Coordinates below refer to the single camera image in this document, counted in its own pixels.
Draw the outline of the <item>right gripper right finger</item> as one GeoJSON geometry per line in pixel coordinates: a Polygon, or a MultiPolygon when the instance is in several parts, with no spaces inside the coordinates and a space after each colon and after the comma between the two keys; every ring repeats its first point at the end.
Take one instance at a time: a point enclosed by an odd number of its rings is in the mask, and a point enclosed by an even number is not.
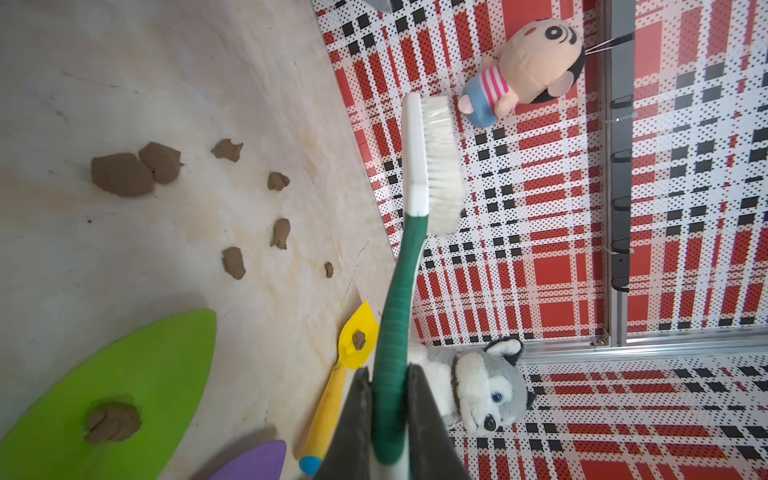
{"type": "Polygon", "coordinates": [[[408,367],[407,408],[410,476],[416,480],[469,480],[439,415],[424,370],[408,367]]]}

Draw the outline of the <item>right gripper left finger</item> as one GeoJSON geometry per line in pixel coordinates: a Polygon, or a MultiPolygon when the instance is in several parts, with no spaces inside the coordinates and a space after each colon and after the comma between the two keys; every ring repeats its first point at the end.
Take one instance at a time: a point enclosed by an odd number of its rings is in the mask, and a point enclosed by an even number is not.
{"type": "Polygon", "coordinates": [[[315,480],[368,480],[372,424],[369,369],[355,371],[334,436],[315,480]]]}

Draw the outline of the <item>green white scrub brush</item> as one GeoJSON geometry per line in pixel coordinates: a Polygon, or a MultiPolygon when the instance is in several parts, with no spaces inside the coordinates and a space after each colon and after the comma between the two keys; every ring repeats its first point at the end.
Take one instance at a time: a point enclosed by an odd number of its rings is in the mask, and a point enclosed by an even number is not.
{"type": "Polygon", "coordinates": [[[406,373],[416,278],[427,236],[457,229],[467,195],[450,99],[407,93],[401,127],[404,229],[373,363],[373,479],[409,477],[406,373]]]}

